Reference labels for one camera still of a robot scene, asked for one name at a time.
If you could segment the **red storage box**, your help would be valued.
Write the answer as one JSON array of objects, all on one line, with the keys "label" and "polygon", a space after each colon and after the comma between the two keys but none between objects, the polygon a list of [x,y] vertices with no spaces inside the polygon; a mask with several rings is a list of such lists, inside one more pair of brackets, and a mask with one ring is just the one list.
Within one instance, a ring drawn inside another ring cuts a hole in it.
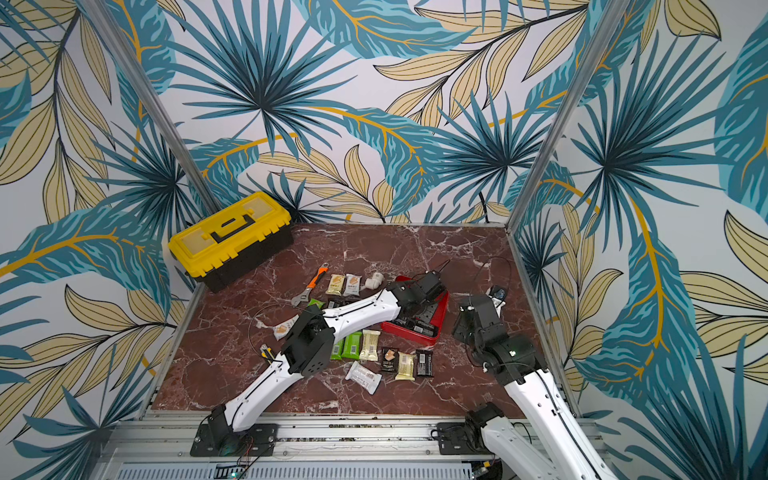
[{"label": "red storage box", "polygon": [[[398,276],[394,282],[418,278]],[[449,298],[449,292],[446,290],[434,303],[427,305],[418,314],[408,318],[398,318],[397,316],[394,320],[382,323],[381,329],[403,339],[432,347],[440,337]]]}]

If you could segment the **white drycake packet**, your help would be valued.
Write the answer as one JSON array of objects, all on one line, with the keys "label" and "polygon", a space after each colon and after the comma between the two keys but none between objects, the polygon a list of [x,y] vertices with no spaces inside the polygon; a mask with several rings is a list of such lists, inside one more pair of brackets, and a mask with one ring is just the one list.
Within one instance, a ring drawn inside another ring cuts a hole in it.
[{"label": "white drycake packet", "polygon": [[360,295],[361,288],[361,276],[354,274],[345,275],[345,285],[343,295],[345,297],[353,297]]},{"label": "white drycake packet", "polygon": [[273,328],[273,334],[276,340],[283,339],[291,330],[291,328],[294,326],[296,321],[298,320],[298,316],[294,315],[293,317],[289,318],[288,320],[278,324]]}]

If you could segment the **cream cookie packet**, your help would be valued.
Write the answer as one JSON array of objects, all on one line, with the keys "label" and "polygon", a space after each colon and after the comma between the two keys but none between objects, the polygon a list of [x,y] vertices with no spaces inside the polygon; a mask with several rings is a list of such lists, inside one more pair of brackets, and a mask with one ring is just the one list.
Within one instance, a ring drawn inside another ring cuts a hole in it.
[{"label": "cream cookie packet", "polygon": [[340,296],[343,293],[346,276],[343,274],[332,274],[326,294],[329,296]]},{"label": "cream cookie packet", "polygon": [[414,354],[407,354],[400,352],[398,354],[397,373],[395,379],[398,381],[414,381],[416,356]]},{"label": "cream cookie packet", "polygon": [[364,329],[362,331],[362,347],[359,354],[361,361],[378,361],[378,341],[381,332],[378,330]]}]

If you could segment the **green cookie packet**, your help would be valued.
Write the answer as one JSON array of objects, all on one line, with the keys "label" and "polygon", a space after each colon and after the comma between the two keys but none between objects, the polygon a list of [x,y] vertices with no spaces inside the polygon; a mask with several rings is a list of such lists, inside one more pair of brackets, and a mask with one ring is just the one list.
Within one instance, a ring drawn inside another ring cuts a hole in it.
[{"label": "green cookie packet", "polygon": [[336,361],[336,360],[341,361],[342,360],[343,346],[344,346],[344,341],[343,340],[341,340],[339,342],[336,342],[333,345],[333,348],[332,348],[332,351],[331,351],[331,355],[330,355],[330,359],[332,361]]},{"label": "green cookie packet", "polygon": [[354,332],[344,339],[341,353],[343,359],[358,360],[360,358],[362,336],[361,332]]},{"label": "green cookie packet", "polygon": [[320,301],[320,300],[318,300],[318,299],[311,299],[311,300],[308,302],[308,306],[317,306],[317,307],[318,307],[318,308],[320,308],[321,310],[323,309],[324,305],[325,305],[325,302],[323,302],[323,301]]}]

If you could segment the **white cookie packet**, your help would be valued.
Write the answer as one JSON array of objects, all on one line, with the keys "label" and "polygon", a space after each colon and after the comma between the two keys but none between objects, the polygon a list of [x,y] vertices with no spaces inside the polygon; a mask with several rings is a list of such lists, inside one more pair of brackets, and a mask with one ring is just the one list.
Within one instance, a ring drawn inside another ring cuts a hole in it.
[{"label": "white cookie packet", "polygon": [[351,364],[345,379],[357,383],[370,395],[373,395],[380,385],[382,375],[374,373],[367,367],[355,361]]}]

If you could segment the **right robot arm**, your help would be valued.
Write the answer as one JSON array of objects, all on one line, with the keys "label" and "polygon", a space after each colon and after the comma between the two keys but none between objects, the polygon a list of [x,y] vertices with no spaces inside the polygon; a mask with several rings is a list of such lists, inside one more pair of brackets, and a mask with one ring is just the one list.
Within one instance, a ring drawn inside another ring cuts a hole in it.
[{"label": "right robot arm", "polygon": [[544,450],[523,437],[493,403],[466,414],[467,438],[519,479],[615,479],[572,414],[543,355],[529,337],[507,331],[502,307],[503,301],[494,295],[467,298],[459,306],[452,335],[504,388]]}]

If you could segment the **white plastic pipe elbow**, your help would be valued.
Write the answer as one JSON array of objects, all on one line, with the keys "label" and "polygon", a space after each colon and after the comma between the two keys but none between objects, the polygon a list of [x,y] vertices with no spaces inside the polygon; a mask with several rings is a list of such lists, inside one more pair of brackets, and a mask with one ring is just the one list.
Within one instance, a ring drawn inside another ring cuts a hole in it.
[{"label": "white plastic pipe elbow", "polygon": [[365,288],[368,290],[376,290],[382,286],[385,281],[385,277],[381,272],[374,272],[365,281]]}]

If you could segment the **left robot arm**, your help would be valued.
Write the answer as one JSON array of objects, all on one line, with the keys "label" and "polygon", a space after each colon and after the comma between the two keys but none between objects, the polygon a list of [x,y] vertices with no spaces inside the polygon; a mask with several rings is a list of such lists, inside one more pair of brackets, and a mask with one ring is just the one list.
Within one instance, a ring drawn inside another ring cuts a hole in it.
[{"label": "left robot arm", "polygon": [[305,308],[267,368],[242,393],[214,408],[207,417],[198,433],[212,441],[206,451],[233,452],[282,393],[327,367],[336,343],[373,325],[417,313],[445,291],[439,274],[430,271],[415,280],[393,282],[372,296],[341,307]]}]

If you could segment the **yellow black utility knife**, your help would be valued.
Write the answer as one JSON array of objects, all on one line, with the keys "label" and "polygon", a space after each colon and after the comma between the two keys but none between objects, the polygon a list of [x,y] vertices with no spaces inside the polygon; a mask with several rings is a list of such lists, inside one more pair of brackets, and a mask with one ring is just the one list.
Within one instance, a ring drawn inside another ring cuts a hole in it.
[{"label": "yellow black utility knife", "polygon": [[266,344],[262,344],[260,346],[260,354],[268,362],[273,362],[275,360],[275,354],[272,352],[271,348],[268,347]]}]

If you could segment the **yellow black toolbox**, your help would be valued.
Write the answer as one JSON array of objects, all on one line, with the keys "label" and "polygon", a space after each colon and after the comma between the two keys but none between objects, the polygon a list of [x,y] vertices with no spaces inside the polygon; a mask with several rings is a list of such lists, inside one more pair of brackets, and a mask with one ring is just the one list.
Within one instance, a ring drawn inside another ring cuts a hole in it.
[{"label": "yellow black toolbox", "polygon": [[193,280],[219,292],[292,245],[291,220],[257,192],[174,235],[169,249]]}]

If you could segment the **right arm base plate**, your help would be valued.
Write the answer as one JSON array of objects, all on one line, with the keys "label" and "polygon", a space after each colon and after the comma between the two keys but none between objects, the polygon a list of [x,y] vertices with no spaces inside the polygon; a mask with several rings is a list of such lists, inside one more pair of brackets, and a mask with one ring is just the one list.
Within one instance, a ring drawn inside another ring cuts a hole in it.
[{"label": "right arm base plate", "polygon": [[430,438],[437,441],[441,455],[489,454],[484,446],[479,427],[467,423],[442,422],[430,432]]}]

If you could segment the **aluminium front rail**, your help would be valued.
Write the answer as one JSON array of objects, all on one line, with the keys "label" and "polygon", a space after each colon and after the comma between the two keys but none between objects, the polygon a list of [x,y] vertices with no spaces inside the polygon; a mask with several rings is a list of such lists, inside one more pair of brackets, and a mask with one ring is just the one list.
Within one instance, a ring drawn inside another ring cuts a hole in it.
[{"label": "aluminium front rail", "polygon": [[[539,451],[544,450],[527,419],[510,420],[523,437]],[[259,424],[278,425],[271,456],[192,457],[193,439],[203,424],[201,414],[158,412],[142,421],[117,427],[92,476],[95,479],[483,479],[500,472],[504,477],[519,479],[491,453],[441,455],[439,444],[430,438],[430,432],[442,422],[465,423],[465,419],[269,414]],[[577,422],[602,457],[602,444],[595,427],[589,422]]]}]

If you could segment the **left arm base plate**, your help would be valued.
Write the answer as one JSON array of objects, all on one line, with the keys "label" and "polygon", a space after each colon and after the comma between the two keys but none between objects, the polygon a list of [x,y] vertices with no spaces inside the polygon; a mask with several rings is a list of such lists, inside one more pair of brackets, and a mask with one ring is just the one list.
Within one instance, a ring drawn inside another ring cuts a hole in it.
[{"label": "left arm base plate", "polygon": [[190,449],[192,457],[239,457],[273,454],[277,424],[255,424],[245,432],[218,431],[208,423],[198,427]]}]

